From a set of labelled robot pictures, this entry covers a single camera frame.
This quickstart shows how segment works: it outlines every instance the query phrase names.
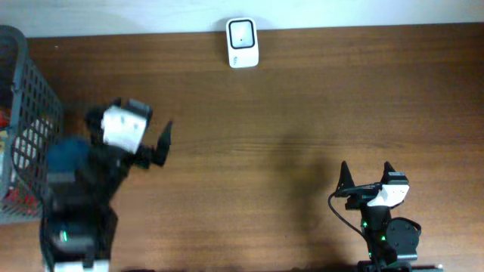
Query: laundry basket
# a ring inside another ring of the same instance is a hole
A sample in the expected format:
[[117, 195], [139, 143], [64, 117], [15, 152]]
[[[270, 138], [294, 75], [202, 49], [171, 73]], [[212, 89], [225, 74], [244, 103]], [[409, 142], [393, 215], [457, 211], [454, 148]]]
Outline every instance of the laundry basket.
[[62, 134], [62, 105], [28, 55], [23, 34], [0, 26], [0, 224], [40, 218], [48, 147]]

